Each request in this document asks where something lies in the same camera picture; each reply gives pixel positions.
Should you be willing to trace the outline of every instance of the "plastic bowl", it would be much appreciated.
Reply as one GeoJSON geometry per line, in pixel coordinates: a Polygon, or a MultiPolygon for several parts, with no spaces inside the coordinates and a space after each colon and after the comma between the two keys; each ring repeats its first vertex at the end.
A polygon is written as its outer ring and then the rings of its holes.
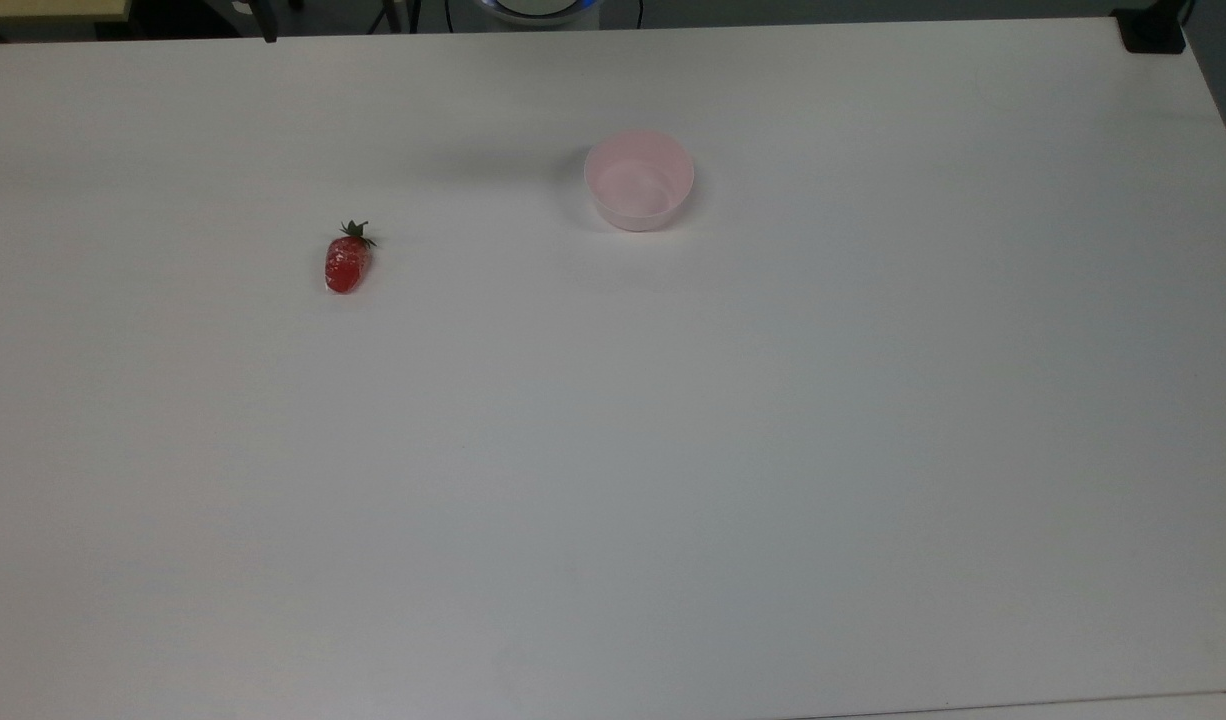
{"type": "Polygon", "coordinates": [[[600,217],[630,232],[671,222],[689,197],[691,158],[664,132],[633,129],[604,139],[586,155],[586,186],[600,217]]]}

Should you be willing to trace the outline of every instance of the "red strawberry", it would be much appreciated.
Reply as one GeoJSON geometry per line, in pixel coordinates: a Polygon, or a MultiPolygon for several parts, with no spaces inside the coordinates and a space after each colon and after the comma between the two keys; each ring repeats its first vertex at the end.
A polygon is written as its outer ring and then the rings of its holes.
{"type": "Polygon", "coordinates": [[[374,240],[365,237],[365,224],[342,224],[342,232],[347,233],[337,240],[329,243],[329,258],[324,259],[324,282],[333,292],[351,292],[365,277],[371,261],[371,249],[376,245],[374,240]]]}

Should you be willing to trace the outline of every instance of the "wooden surface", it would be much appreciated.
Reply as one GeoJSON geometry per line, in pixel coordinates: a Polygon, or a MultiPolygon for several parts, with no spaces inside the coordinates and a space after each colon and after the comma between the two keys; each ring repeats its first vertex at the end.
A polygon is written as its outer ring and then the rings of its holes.
{"type": "Polygon", "coordinates": [[[1221,689],[1193,55],[1107,18],[0,47],[0,720],[1221,689]],[[585,195],[625,128],[695,156],[664,232],[585,195]],[[380,247],[335,297],[345,220],[380,247]]]}
{"type": "Polygon", "coordinates": [[[0,0],[0,22],[116,22],[132,0],[0,0]]]}

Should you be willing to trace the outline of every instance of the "floor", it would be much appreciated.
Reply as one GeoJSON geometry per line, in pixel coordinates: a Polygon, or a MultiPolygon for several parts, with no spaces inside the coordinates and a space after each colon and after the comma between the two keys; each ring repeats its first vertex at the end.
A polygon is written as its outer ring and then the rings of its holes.
{"type": "MultiPolygon", "coordinates": [[[[251,15],[240,2],[207,0],[244,36],[257,36],[251,15]]],[[[282,36],[357,36],[367,32],[379,13],[380,0],[306,0],[293,12],[287,0],[271,0],[280,15],[282,36]]],[[[447,0],[456,32],[484,29],[472,0],[447,0]]],[[[1144,6],[1143,0],[644,0],[644,27],[706,27],[792,23],[886,22],[886,20],[1092,17],[1116,6],[1144,6]]],[[[638,0],[604,0],[601,23],[607,28],[635,27],[638,0]]],[[[443,0],[425,0],[418,31],[447,32],[443,0]]],[[[87,40],[83,26],[1,27],[10,40],[87,40]]],[[[386,32],[385,23],[379,32],[386,32]]],[[[1209,88],[1226,121],[1226,0],[1197,0],[1186,27],[1209,88]]]]}

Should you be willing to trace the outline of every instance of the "black cable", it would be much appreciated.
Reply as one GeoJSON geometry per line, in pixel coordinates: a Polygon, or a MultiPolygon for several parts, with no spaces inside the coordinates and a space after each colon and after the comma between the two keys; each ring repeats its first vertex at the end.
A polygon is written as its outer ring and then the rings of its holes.
{"type": "Polygon", "coordinates": [[[380,12],[380,13],[378,13],[378,18],[375,18],[375,20],[374,20],[374,25],[369,26],[369,33],[367,33],[368,36],[371,36],[371,33],[374,33],[374,31],[375,31],[375,29],[378,28],[378,26],[380,26],[380,23],[381,23],[381,18],[383,18],[383,16],[384,16],[385,13],[386,13],[386,10],[385,10],[385,9],[384,9],[384,10],[381,10],[381,12],[380,12]]]}

